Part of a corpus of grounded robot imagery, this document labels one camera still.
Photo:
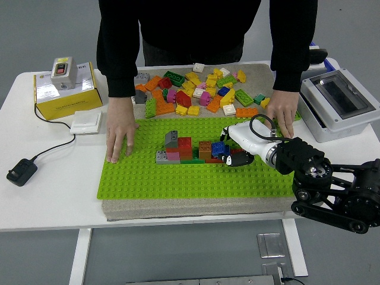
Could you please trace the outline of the person's right hand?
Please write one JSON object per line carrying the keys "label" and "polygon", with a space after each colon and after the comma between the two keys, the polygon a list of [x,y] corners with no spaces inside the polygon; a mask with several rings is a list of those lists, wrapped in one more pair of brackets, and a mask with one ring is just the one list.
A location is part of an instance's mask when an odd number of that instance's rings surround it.
{"label": "person's right hand", "polygon": [[130,156],[134,149],[135,132],[139,125],[135,121],[134,105],[130,97],[110,97],[106,120],[106,160],[116,163],[119,160],[124,138],[125,155]]}

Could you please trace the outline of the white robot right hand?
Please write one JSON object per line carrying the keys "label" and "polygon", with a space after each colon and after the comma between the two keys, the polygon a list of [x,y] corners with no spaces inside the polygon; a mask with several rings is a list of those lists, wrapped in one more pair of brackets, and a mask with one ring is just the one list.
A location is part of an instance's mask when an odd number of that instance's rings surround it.
{"label": "white robot right hand", "polygon": [[254,119],[228,126],[223,129],[220,139],[224,140],[225,137],[232,139],[242,149],[229,155],[218,156],[228,166],[249,165],[254,161],[255,156],[259,156],[266,165],[275,168],[277,145],[280,140],[275,138],[273,131],[259,120]]}

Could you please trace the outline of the person's left hand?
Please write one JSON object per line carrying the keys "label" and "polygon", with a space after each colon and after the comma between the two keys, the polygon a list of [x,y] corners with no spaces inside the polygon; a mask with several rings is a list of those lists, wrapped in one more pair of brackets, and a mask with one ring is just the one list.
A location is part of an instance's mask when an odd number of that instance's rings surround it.
{"label": "person's left hand", "polygon": [[294,136],[293,122],[297,111],[299,93],[273,90],[265,114],[271,120],[276,119],[285,138]]}

